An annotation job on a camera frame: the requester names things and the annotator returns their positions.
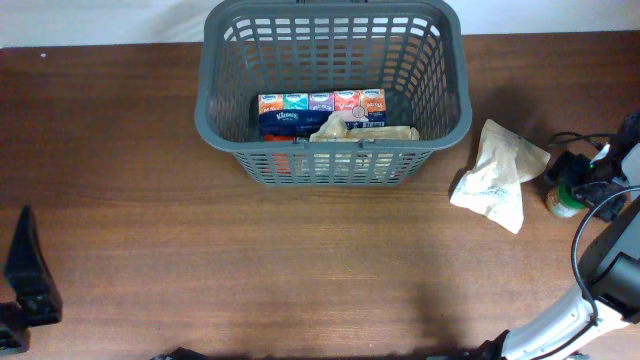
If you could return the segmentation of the green lid spice jar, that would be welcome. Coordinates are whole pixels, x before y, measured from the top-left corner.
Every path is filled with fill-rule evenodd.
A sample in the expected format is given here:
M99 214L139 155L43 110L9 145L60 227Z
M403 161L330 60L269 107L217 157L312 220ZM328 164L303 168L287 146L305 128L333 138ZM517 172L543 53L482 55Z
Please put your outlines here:
M570 195L566 184L552 188L546 195L545 205L554 216L560 218L573 217L585 209L583 204Z

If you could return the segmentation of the cream paper pouch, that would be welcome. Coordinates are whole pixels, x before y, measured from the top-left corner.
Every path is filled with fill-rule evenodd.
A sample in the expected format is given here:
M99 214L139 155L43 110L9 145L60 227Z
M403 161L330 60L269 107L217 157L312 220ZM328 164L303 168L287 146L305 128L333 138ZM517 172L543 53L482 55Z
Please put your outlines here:
M516 234L524 222L521 185L541 175L550 158L547 151L489 119L475 166L461 177L450 203Z

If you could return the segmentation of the grey plastic laundry basket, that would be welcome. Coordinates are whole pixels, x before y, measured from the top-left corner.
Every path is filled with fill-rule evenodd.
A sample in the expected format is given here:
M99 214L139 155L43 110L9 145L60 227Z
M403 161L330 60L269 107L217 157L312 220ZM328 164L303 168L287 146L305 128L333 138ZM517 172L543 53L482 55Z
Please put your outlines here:
M224 1L207 16L195 125L257 182L253 157L270 154L258 123L261 94L384 89L389 125L431 154L469 131L461 27L440 0Z

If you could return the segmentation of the beige snack bag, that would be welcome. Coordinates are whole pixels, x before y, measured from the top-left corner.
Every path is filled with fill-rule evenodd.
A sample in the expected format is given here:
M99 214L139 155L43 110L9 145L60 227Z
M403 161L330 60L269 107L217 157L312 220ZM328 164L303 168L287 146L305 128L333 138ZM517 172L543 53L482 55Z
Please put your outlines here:
M319 130L309 137L310 142L417 141L419 139L420 134L418 130L410 126L348 129L347 122L339 112L332 113Z

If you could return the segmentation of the orange pasta package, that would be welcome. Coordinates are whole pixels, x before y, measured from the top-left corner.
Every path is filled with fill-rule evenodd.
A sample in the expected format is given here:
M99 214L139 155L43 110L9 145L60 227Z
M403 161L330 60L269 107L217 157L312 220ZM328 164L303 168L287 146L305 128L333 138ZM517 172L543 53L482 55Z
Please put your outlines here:
M253 157L269 185L395 186L431 155L406 141L282 141L270 154Z

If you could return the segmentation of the blue tissue box pack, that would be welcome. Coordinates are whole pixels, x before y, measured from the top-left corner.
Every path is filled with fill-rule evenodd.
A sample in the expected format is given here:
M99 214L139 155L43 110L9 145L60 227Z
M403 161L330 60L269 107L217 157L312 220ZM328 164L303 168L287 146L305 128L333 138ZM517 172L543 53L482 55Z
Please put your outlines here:
M257 96L257 109L263 135L308 137L334 113L348 130L386 125L386 94L381 88L261 94Z

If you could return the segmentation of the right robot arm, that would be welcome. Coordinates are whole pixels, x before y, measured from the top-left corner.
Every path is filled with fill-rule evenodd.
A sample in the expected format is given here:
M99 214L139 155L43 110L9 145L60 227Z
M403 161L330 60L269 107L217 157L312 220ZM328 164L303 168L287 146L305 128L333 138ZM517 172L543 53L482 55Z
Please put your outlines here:
M595 338L639 321L639 115L614 133L560 132L553 145L590 143L593 158L566 151L545 175L547 208L581 220L571 243L576 284L528 324L506 330L467 359L578 359Z

